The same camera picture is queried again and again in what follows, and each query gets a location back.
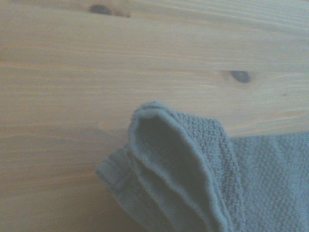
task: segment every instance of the cloth fold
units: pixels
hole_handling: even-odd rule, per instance
[[[96,168],[151,232],[309,231],[309,133],[229,138],[215,119],[159,102]]]

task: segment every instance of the wooden table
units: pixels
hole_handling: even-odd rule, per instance
[[[308,25],[300,0],[2,0],[0,231],[145,231],[94,169],[147,101],[230,136],[307,131]]]

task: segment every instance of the textured fabric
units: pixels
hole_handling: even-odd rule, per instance
[[[158,102],[96,173],[151,232],[308,232],[309,133],[228,138]]]

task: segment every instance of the wood grain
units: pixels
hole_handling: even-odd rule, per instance
[[[93,4],[108,6],[114,15],[199,24],[240,26],[304,34],[309,32],[309,4],[300,0],[13,0],[26,3],[88,12]]]
[[[309,40],[292,22],[302,3],[274,32],[253,16],[247,25],[176,17],[189,5],[181,1],[135,1],[131,18],[36,5],[61,2],[73,9],[71,0],[0,3],[0,231],[145,231],[94,169],[147,101],[217,118],[230,136],[309,130]]]

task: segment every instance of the folded towel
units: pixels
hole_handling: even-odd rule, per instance
[[[96,173],[150,232],[309,232],[309,132],[229,138],[159,102]]]

